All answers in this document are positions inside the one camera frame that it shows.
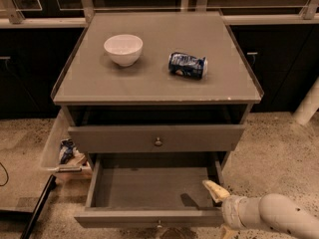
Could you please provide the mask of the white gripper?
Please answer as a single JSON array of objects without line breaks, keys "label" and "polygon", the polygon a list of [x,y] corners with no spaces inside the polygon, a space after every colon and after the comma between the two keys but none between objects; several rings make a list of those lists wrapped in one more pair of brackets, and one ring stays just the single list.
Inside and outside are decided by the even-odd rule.
[{"label": "white gripper", "polygon": [[211,180],[204,180],[202,184],[216,203],[223,201],[221,211],[225,224],[220,227],[220,239],[231,239],[237,234],[236,230],[245,229],[239,215],[240,201],[245,197],[230,195],[225,188]]}]

